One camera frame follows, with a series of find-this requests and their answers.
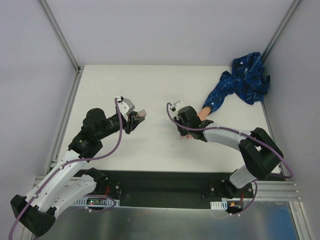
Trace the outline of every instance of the blue checkered cloth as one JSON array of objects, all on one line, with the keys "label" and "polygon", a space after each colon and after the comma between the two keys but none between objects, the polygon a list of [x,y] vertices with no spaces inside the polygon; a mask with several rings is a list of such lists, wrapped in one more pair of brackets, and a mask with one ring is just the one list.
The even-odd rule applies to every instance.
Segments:
[{"label": "blue checkered cloth", "polygon": [[261,57],[260,52],[252,52],[234,59],[232,74],[228,71],[222,73],[219,83],[205,100],[203,108],[209,106],[211,112],[215,112],[221,107],[225,97],[234,93],[250,105],[263,101],[270,86],[270,76],[263,76],[265,68]]}]

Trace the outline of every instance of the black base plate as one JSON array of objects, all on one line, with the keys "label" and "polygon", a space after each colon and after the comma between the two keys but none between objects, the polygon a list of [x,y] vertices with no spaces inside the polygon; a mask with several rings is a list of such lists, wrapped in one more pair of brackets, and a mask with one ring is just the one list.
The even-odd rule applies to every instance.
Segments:
[{"label": "black base plate", "polygon": [[[120,200],[120,206],[178,209],[210,209],[210,202],[221,201],[221,197],[214,189],[232,174],[231,172],[100,171],[108,178],[108,196]],[[75,177],[80,177],[83,173],[84,170],[81,170]],[[269,180],[280,179],[270,176]],[[235,198],[240,198],[241,193],[244,193],[244,198],[252,198],[253,191],[249,191],[250,188],[252,185],[249,183],[239,190]]]}]

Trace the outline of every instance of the white table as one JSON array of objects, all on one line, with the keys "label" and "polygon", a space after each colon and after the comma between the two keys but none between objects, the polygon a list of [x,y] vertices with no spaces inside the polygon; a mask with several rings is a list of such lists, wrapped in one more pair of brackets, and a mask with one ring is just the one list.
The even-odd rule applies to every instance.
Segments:
[{"label": "white table", "polygon": [[[167,102],[182,101],[199,111],[229,66],[86,65],[63,139],[60,158],[81,129],[88,110],[101,108],[115,114],[114,97],[130,99],[135,110],[147,116],[130,135],[123,134],[110,157],[91,161],[86,168],[100,170],[233,172],[244,164],[239,151],[217,143],[181,140],[166,113]],[[208,119],[241,130],[260,127],[268,131],[262,106],[249,105],[236,94],[226,97]],[[108,153],[119,133],[102,140],[98,156]]]}]

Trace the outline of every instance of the metal frame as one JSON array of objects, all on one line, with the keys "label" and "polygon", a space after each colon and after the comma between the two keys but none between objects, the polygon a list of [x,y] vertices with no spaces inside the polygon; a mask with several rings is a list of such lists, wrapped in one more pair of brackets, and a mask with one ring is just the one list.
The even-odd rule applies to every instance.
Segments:
[{"label": "metal frame", "polygon": [[[123,207],[210,209],[209,202],[221,201],[213,189],[232,173],[167,172],[167,171],[112,171],[100,170],[107,181],[108,196],[120,200]],[[75,174],[81,177],[86,170]],[[244,198],[252,199],[252,185],[242,189]],[[241,192],[235,195],[240,198]]]},{"label": "metal frame", "polygon": [[46,0],[38,0],[48,22],[50,23],[52,30],[54,31],[54,34],[56,36],[56,38],[58,39],[59,43],[61,44],[61,47],[63,48],[66,56],[68,57],[68,59],[70,60],[72,66],[74,67],[74,70],[78,73],[80,70],[80,66],[77,63],[77,60],[75,58],[75,56],[73,55],[67,40],[65,38],[65,36],[63,35],[57,20],[54,16],[54,14],[52,13],[48,3]]},{"label": "metal frame", "polygon": [[[64,108],[64,114],[63,118],[61,120],[61,123],[58,128],[58,133],[55,139],[55,143],[52,149],[51,153],[51,158],[50,158],[50,163],[48,164],[47,167],[47,172],[50,171],[50,168],[52,164],[55,164],[56,159],[58,158],[61,145],[63,142],[63,136],[66,132],[66,128],[68,125],[69,117],[71,114],[72,106],[74,104],[75,98],[76,98],[76,93],[80,84],[81,76],[82,76],[82,71],[83,67],[80,67],[47,3],[46,0],[38,0],[42,10],[44,11],[51,27],[52,30],[54,31],[58,41],[61,44],[61,47],[63,48],[65,54],[69,58],[72,66],[74,67],[77,75],[76,78],[73,82],[72,88],[69,93],[69,97],[66,103],[66,106]],[[270,55],[270,52],[273,50],[276,42],[278,41],[279,37],[283,33],[285,27],[288,25],[289,21],[292,19],[294,13],[297,11],[299,5],[301,4],[302,0],[293,0],[292,4],[290,5],[289,9],[287,10],[285,16],[281,20],[278,28],[276,29],[275,33],[273,34],[271,40],[269,41],[265,51],[263,52],[262,55],[262,63],[264,64]],[[274,135],[272,132],[272,128],[270,125],[269,117],[268,117],[268,111],[266,109],[266,106],[264,102],[261,102],[262,109],[265,115],[265,119],[267,122],[267,127],[270,133],[270,136],[272,139],[274,139]],[[282,172],[286,175],[287,170],[283,168],[281,165]],[[43,177],[39,176],[35,180],[35,185],[37,185]],[[67,184],[70,185],[77,181],[79,178],[78,177],[73,177],[69,183]],[[291,211],[292,211],[292,216],[293,220],[296,226],[296,230],[298,233],[298,237],[300,240],[315,240],[315,237],[312,233],[312,230],[310,228],[310,224],[308,222],[308,219],[306,217],[306,212],[304,209],[304,205],[301,202],[301,196],[300,192],[297,189],[297,184],[295,182],[288,182],[288,181],[257,181],[258,183],[258,192],[257,192],[257,200],[259,201],[285,201],[289,202]],[[22,236],[21,239],[30,239],[30,232],[26,230],[25,228],[22,230]]]},{"label": "metal frame", "polygon": [[283,33],[284,29],[286,28],[286,26],[288,25],[288,23],[292,19],[294,13],[297,11],[297,9],[302,1],[303,0],[293,0],[292,4],[290,5],[289,9],[285,13],[283,19],[281,20],[279,26],[275,30],[271,40],[269,41],[268,45],[266,46],[266,49],[264,50],[264,52],[262,54],[262,59],[261,59],[262,64],[265,64],[267,58],[269,57],[270,52],[274,48],[276,42],[278,41],[278,39],[281,36],[281,34]]},{"label": "metal frame", "polygon": [[80,80],[82,77],[82,72],[83,72],[83,70],[80,69],[79,73],[76,74],[75,79],[73,81],[72,88],[70,90],[67,103],[64,107],[63,117],[62,117],[61,123],[59,124],[58,132],[57,132],[57,135],[56,135],[56,138],[54,141],[54,145],[53,145],[53,149],[52,149],[52,152],[50,155],[50,159],[49,159],[50,162],[47,164],[45,174],[48,174],[50,172],[52,164],[57,162],[57,158],[59,156],[61,145],[62,145],[64,136],[65,136],[65,133],[67,130],[68,121],[69,121],[69,118],[71,115],[72,107],[73,107],[75,99],[76,99],[76,94],[77,94]]}]

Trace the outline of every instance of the purple cable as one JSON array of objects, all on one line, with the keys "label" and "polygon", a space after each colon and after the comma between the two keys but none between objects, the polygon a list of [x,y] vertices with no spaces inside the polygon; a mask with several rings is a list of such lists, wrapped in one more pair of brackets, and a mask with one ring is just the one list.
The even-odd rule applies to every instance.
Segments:
[{"label": "purple cable", "polygon": [[213,126],[213,127],[206,127],[206,128],[189,128],[189,127],[183,126],[183,125],[175,122],[175,120],[171,117],[170,112],[169,112],[169,106],[172,106],[172,104],[170,102],[168,102],[166,104],[166,113],[168,114],[170,120],[174,124],[179,126],[180,128],[183,128],[183,129],[186,129],[186,130],[189,130],[189,131],[205,131],[205,130],[213,130],[213,129],[218,129],[218,130],[222,129],[222,130],[227,130],[229,132],[232,132],[232,133],[235,133],[235,134],[239,134],[240,136],[244,136],[246,138],[249,138],[252,141],[255,141],[256,143],[260,144],[261,146],[269,149],[285,165],[285,167],[288,169],[288,172],[290,173],[290,176],[283,176],[281,174],[276,174],[276,173],[271,173],[271,175],[277,176],[279,178],[284,178],[284,179],[291,179],[293,177],[293,171],[292,171],[291,167],[289,166],[289,164],[284,160],[284,158],[276,150],[274,150],[269,145],[265,144],[263,141],[260,141],[260,140],[256,139],[255,137],[252,137],[252,136],[250,136],[248,134],[245,134],[243,132],[237,131],[237,130],[229,128],[229,127],[224,127],[224,126],[219,126],[219,127],[218,126]]},{"label": "purple cable", "polygon": [[[103,155],[103,156],[98,156],[98,157],[93,157],[93,158],[81,158],[81,159],[75,159],[75,160],[71,160],[71,161],[68,161],[64,164],[62,164],[61,166],[64,168],[65,166],[69,165],[69,164],[72,164],[72,163],[75,163],[75,162],[84,162],[84,161],[95,161],[95,160],[100,160],[100,159],[104,159],[106,157],[109,157],[111,154],[113,154],[117,148],[119,147],[120,145],[120,142],[121,142],[121,138],[122,138],[122,117],[121,117],[121,112],[120,112],[120,109],[119,109],[119,106],[118,106],[118,98],[116,97],[114,99],[114,103],[115,103],[115,109],[116,109],[116,113],[118,114],[118,118],[119,118],[119,125],[120,125],[120,131],[119,131],[119,138],[118,138],[118,142],[116,143],[115,147],[109,152],[107,153],[106,155]],[[42,189],[44,189],[44,187],[48,184],[48,182],[50,182],[50,180],[60,171],[61,169],[58,168],[56,169],[49,177],[48,179],[42,184],[41,187],[39,187],[39,189],[35,192],[36,195],[38,195]],[[10,229],[10,232],[9,232],[9,238],[8,240],[12,240],[12,236],[13,236],[13,233],[14,233],[14,230],[19,222],[19,220],[21,219],[22,215],[25,213],[25,211],[27,210],[27,208],[30,206],[30,204],[35,200],[35,197],[33,196],[30,201],[25,205],[25,207],[22,209],[22,211],[19,213],[19,215],[16,217],[11,229]]]},{"label": "purple cable", "polygon": [[254,180],[253,183],[254,183],[254,185],[255,185],[255,190],[254,190],[253,198],[252,198],[251,202],[249,202],[249,204],[241,211],[241,213],[242,213],[244,210],[247,210],[248,207],[255,201],[255,199],[256,199],[256,197],[257,197],[258,184],[256,183],[256,180]]}]

